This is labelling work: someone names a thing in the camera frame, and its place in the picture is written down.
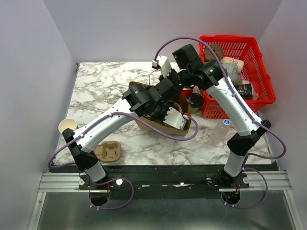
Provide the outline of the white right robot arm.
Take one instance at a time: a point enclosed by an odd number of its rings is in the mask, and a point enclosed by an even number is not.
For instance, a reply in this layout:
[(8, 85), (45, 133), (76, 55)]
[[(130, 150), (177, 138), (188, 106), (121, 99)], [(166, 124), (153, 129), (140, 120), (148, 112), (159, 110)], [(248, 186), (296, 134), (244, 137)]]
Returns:
[(159, 53), (155, 54), (152, 65), (154, 69), (161, 70), (161, 82), (169, 81), (178, 90), (192, 85), (206, 90), (234, 123), (236, 133), (227, 143), (230, 153), (220, 176), (222, 185), (230, 188), (238, 182), (248, 151), (269, 130), (271, 123), (262, 120), (250, 109), (227, 76), (213, 49), (210, 46), (207, 49), (213, 55), (213, 60), (206, 63), (191, 44), (176, 50), (173, 56), (181, 68), (180, 72), (174, 71), (168, 58)]

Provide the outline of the green paper coffee cup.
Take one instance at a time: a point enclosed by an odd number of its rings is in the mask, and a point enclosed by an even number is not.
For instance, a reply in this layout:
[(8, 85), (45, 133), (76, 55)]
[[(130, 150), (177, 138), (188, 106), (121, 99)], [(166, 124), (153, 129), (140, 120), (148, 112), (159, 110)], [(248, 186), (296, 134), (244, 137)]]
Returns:
[(76, 130), (78, 128), (77, 122), (74, 119), (66, 118), (58, 125), (58, 130), (62, 134), (65, 129)]

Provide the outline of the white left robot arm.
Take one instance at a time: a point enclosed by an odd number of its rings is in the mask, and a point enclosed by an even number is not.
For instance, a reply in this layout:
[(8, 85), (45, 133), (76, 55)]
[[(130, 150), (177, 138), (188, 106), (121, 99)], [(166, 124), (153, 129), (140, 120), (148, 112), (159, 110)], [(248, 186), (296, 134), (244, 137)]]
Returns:
[(95, 147), (120, 127), (143, 115), (164, 121), (170, 108), (169, 101), (176, 94), (177, 89), (172, 83), (160, 82), (148, 87), (135, 84), (89, 124), (76, 130), (67, 127), (62, 131), (78, 169), (90, 177), (90, 184), (95, 189), (106, 185), (106, 172), (94, 154)]

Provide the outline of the brown paper bag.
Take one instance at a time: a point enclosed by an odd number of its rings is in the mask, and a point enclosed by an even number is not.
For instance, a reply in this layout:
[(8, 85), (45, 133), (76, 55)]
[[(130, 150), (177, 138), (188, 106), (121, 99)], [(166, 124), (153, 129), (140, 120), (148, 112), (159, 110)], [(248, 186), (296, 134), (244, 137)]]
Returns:
[(184, 115), (189, 114), (190, 106), (180, 96), (181, 91), (182, 88), (167, 79), (151, 86), (131, 81), (122, 98), (129, 103), (130, 111), (140, 118), (135, 122), (141, 129), (154, 127), (166, 134), (185, 136), (191, 121)]

